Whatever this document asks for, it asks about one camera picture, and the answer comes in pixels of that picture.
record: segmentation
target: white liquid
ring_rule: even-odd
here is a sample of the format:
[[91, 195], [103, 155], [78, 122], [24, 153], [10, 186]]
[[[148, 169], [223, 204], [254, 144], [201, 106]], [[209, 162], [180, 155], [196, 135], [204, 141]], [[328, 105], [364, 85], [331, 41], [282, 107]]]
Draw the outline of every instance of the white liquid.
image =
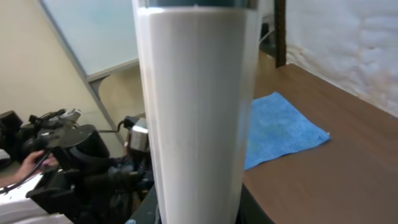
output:
[[140, 8], [135, 17], [162, 221], [235, 223], [259, 16], [172, 7]]

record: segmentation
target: person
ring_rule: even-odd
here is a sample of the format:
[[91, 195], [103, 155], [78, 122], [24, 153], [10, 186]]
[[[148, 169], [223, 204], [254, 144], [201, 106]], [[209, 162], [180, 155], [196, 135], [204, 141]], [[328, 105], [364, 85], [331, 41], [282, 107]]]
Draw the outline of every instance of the person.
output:
[[[21, 167], [15, 174], [8, 177], [0, 178], [0, 187], [6, 187], [8, 185], [15, 184], [25, 178], [30, 172], [32, 172], [32, 170], [36, 166], [36, 160], [43, 155], [44, 150], [32, 152], [31, 154], [29, 154], [29, 156], [26, 157], [26, 159], [22, 162]], [[44, 160], [42, 164], [42, 166], [50, 167], [56, 165], [58, 165], [58, 161], [52, 154], [49, 156], [49, 158]]]

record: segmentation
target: hand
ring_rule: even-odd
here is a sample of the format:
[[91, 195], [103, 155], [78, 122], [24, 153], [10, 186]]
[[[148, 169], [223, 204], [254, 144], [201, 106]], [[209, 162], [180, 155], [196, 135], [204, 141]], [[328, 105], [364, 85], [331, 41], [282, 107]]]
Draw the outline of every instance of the hand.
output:
[[[44, 150], [32, 152], [31, 154], [29, 154], [29, 156], [26, 157], [26, 159], [23, 161], [21, 168], [19, 168], [19, 170], [15, 174], [15, 178], [17, 179], [17, 181], [22, 180], [28, 174], [30, 174], [30, 172], [32, 172], [32, 170], [36, 166], [36, 160], [43, 155], [44, 155]], [[55, 166], [58, 165], [58, 162], [51, 154], [48, 159], [43, 161], [42, 165]]]

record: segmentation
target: brown table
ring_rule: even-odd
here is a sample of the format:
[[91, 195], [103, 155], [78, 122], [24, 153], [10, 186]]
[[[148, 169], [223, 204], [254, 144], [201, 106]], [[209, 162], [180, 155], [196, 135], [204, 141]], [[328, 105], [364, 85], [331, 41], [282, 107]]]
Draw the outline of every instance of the brown table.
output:
[[265, 162], [244, 184], [276, 224], [398, 223], [398, 119], [260, 54], [255, 98], [281, 93], [332, 140]]

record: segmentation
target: blue towel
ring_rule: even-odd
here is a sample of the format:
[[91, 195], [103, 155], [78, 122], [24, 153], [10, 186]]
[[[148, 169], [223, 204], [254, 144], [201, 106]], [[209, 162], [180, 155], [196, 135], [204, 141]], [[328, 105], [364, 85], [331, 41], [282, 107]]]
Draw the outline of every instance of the blue towel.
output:
[[317, 147], [330, 139], [281, 94], [273, 93], [252, 103], [244, 169], [280, 156]]

